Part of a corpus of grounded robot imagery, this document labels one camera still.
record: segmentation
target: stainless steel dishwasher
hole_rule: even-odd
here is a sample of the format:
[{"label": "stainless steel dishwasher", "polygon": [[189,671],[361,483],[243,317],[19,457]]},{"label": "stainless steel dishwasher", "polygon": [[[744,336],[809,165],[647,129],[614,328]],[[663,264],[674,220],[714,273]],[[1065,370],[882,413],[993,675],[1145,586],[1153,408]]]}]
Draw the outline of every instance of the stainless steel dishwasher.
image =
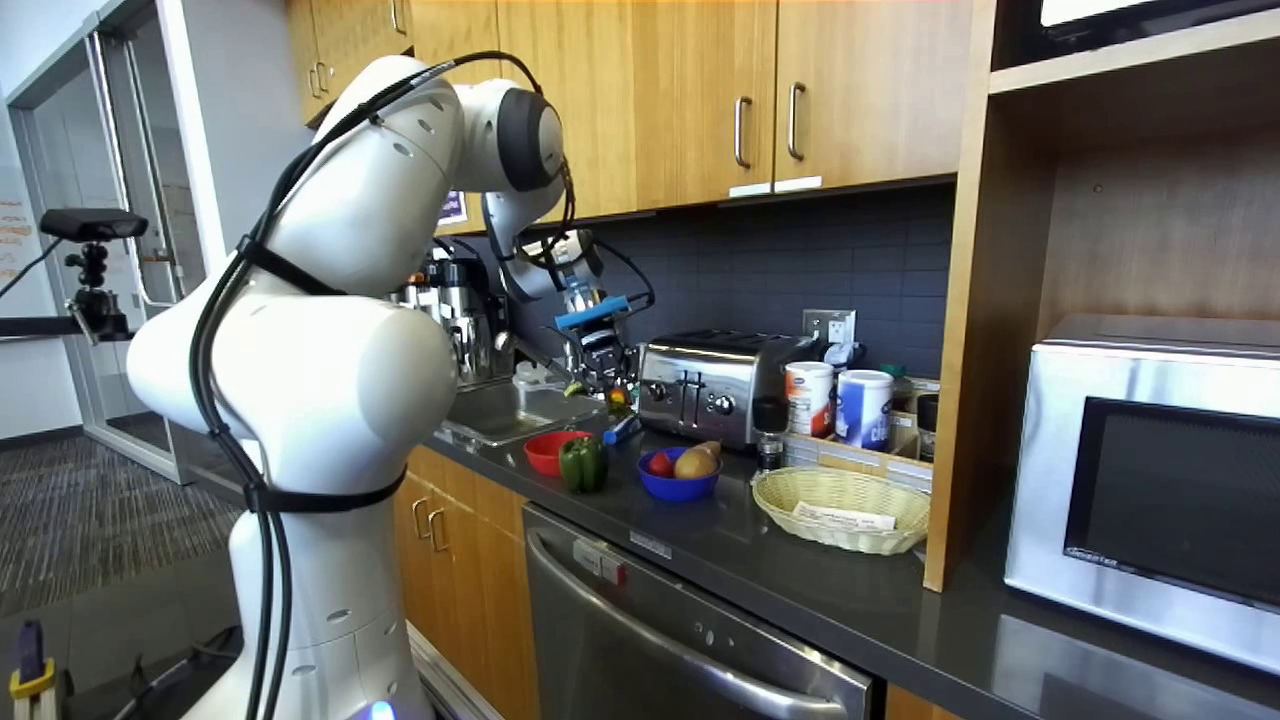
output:
[{"label": "stainless steel dishwasher", "polygon": [[528,585],[546,720],[873,716],[873,675],[528,508]]}]

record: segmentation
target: wicker basket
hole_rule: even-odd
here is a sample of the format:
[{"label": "wicker basket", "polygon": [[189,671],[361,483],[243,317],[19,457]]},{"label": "wicker basket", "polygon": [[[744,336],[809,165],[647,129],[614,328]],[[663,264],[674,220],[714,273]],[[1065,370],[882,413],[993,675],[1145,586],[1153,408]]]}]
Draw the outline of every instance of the wicker basket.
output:
[{"label": "wicker basket", "polygon": [[851,469],[759,470],[752,496],[782,532],[862,556],[898,556],[929,528],[924,490]]}]

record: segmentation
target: dishwasher handle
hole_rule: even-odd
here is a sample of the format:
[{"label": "dishwasher handle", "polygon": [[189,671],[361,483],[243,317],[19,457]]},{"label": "dishwasher handle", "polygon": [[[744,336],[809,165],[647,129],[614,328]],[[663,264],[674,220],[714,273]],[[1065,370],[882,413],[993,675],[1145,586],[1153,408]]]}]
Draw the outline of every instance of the dishwasher handle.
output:
[{"label": "dishwasher handle", "polygon": [[738,706],[752,706],[759,716],[788,716],[788,720],[823,720],[823,716],[848,716],[848,706],[838,699],[816,699],[816,696],[795,696],[771,685],[759,685],[647,623],[641,623],[636,615],[612,609],[598,593],[590,593],[585,579],[570,575],[570,566],[562,566],[543,536],[531,528],[528,532],[528,556],[552,570],[552,579],[560,579],[575,599],[585,599],[588,609],[597,609],[598,615],[608,615],[612,623],[626,626],[632,635],[641,635],[647,648],[655,648],[658,657],[691,667],[699,681],[709,681],[710,686],[719,686],[726,699],[734,699]]}]

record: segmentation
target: green vegetable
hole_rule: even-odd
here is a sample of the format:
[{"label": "green vegetable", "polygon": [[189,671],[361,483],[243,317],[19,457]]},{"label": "green vegetable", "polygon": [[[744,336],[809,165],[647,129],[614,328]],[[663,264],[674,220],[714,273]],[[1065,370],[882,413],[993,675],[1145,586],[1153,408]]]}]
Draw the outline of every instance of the green vegetable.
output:
[{"label": "green vegetable", "polygon": [[560,483],[566,490],[598,490],[608,476],[608,457],[597,436],[560,446]]}]

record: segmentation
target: kitchen counter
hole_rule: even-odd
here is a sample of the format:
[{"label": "kitchen counter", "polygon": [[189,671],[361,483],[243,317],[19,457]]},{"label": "kitchen counter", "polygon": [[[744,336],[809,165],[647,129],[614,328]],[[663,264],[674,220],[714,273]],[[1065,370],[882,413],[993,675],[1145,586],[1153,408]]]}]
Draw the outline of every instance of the kitchen counter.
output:
[{"label": "kitchen counter", "polygon": [[632,436],[612,452],[608,489],[570,496],[531,476],[520,446],[448,433],[426,439],[535,508],[954,716],[1280,720],[1280,681],[1263,671],[1009,593],[996,532],[937,594],[918,586],[915,556],[856,556],[782,536],[752,505],[747,457],[722,457],[714,501],[647,501],[632,469],[655,443],[680,439]]}]

